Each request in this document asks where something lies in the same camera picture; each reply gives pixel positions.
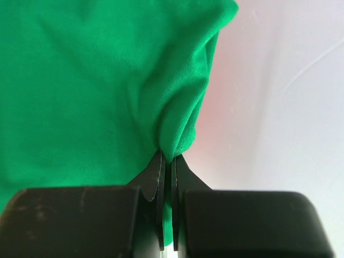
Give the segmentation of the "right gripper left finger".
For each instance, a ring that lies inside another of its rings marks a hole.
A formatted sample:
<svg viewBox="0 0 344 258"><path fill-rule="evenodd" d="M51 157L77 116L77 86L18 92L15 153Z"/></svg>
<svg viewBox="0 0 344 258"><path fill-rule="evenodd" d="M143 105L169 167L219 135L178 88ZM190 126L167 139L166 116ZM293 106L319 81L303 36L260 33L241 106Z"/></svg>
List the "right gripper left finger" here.
<svg viewBox="0 0 344 258"><path fill-rule="evenodd" d="M160 257L166 160L126 185L28 188L1 214L1 257Z"/></svg>

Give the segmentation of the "green t shirt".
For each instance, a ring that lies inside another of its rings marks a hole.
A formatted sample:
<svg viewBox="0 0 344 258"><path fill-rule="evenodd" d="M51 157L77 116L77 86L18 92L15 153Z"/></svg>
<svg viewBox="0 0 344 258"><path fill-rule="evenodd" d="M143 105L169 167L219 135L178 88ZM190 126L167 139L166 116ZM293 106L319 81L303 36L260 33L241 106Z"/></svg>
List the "green t shirt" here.
<svg viewBox="0 0 344 258"><path fill-rule="evenodd" d="M1 208L190 148L235 1L1 1Z"/></svg>

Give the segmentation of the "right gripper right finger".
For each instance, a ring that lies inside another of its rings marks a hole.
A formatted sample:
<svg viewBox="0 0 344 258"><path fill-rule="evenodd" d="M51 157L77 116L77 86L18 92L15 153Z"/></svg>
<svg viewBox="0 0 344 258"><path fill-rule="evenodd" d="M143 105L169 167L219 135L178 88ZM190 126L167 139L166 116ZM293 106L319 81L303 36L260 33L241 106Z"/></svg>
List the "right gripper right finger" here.
<svg viewBox="0 0 344 258"><path fill-rule="evenodd" d="M213 190L183 156L171 163L179 257L333 257L318 213L298 192Z"/></svg>

